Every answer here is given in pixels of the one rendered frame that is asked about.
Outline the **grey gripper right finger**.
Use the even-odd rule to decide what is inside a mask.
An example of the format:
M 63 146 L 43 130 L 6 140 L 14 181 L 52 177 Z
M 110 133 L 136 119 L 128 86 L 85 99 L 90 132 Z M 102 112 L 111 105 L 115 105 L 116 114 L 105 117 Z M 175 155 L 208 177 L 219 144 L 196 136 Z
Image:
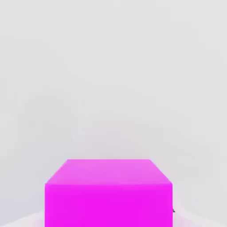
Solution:
M 187 212 L 183 207 L 174 207 L 173 227 L 219 227 L 219 223 Z

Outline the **small magenta cube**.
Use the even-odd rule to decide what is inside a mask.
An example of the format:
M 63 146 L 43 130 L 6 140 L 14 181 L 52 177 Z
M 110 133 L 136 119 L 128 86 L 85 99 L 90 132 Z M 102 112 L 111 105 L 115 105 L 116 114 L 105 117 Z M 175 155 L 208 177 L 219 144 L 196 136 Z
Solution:
M 173 227 L 172 203 L 149 159 L 69 159 L 45 184 L 45 227 Z

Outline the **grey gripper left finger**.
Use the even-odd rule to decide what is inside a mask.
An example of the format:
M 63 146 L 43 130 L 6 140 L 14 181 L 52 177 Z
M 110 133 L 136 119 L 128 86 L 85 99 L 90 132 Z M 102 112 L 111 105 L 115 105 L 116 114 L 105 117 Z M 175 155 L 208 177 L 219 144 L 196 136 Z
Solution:
M 3 227 L 45 227 L 43 211 L 28 215 L 16 221 L 5 224 Z

